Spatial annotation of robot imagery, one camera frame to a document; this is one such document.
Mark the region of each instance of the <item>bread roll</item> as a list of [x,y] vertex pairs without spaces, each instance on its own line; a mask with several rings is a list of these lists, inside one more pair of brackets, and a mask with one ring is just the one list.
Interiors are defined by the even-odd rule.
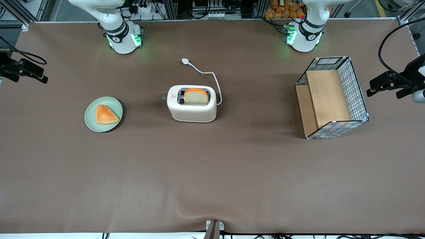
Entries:
[[269,4],[270,4],[270,7],[271,7],[272,9],[276,9],[276,8],[279,6],[279,2],[278,2],[278,0],[270,0],[270,1],[269,1]]
[[297,13],[295,11],[290,11],[289,12],[289,17],[297,18]]
[[292,2],[292,5],[289,7],[290,11],[295,11],[298,7],[298,4],[296,2]]
[[289,17],[289,10],[286,10],[284,13],[282,13],[282,18],[288,18]]
[[285,9],[289,9],[292,6],[292,0],[285,0]]
[[100,125],[118,123],[118,117],[106,105],[98,105],[96,108],[96,122]]
[[279,6],[279,7],[277,7],[277,8],[276,8],[276,10],[275,10],[275,11],[276,11],[276,14],[277,14],[277,13],[282,14],[282,13],[284,13],[284,12],[285,12],[285,10],[286,10],[286,9],[285,9],[285,7],[284,7],[284,6]]
[[304,15],[304,10],[303,9],[298,9],[297,10],[297,17],[300,18],[303,15]]
[[267,9],[266,13],[264,13],[264,17],[267,19],[273,18],[275,15],[275,11],[273,9]]

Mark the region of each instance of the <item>green led light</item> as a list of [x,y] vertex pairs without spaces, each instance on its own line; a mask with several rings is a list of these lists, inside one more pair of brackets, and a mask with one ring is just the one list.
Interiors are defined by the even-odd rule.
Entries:
[[292,33],[288,36],[288,44],[294,43],[294,39],[297,36],[297,32],[295,30],[292,31]]
[[131,35],[131,38],[133,39],[133,41],[134,41],[134,44],[136,45],[136,46],[139,46],[141,43],[141,40],[140,40],[140,36],[138,36],[138,35]]

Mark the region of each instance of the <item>bread slice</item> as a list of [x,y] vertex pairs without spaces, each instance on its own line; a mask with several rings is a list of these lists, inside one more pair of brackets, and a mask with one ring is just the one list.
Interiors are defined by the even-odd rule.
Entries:
[[106,105],[98,105],[96,108],[96,122],[100,125],[118,123],[118,117]]
[[201,89],[190,88],[184,91],[184,104],[208,105],[208,93]]

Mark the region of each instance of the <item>wire mesh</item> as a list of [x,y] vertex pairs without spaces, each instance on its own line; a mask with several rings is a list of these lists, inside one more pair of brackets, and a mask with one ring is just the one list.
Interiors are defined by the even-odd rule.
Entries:
[[369,114],[350,57],[315,58],[297,85],[307,85],[307,71],[338,70],[350,110],[350,121],[333,121],[318,129],[307,139],[334,139],[369,121]]
[[307,139],[334,139],[366,123],[366,121],[334,121],[324,125]]
[[354,72],[351,59],[345,61],[339,68],[341,83],[347,98],[348,108],[350,109],[353,120],[369,121],[369,114],[366,110],[365,101],[360,89],[359,82]]
[[307,70],[303,73],[301,78],[298,80],[297,85],[307,85],[307,71],[325,71],[325,70],[336,70],[341,63],[348,57],[322,57],[315,58]]

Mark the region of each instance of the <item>white power cord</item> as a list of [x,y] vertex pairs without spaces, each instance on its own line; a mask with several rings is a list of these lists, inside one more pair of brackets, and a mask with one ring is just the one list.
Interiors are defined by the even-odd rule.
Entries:
[[183,58],[182,60],[181,60],[181,62],[183,62],[183,64],[185,64],[185,65],[190,65],[190,66],[192,66],[197,72],[199,72],[199,73],[201,73],[201,74],[212,74],[212,76],[214,77],[214,79],[215,79],[215,82],[217,83],[217,88],[218,88],[218,93],[220,94],[220,102],[219,103],[217,103],[217,105],[220,105],[221,104],[221,102],[223,102],[223,97],[221,96],[221,89],[220,89],[220,85],[218,84],[218,80],[217,80],[217,77],[215,77],[215,74],[214,74],[214,72],[202,72],[202,71],[200,71],[200,70],[198,70],[198,68],[196,68],[192,63],[190,63],[189,62],[189,60],[188,59],[186,59],[186,58]]

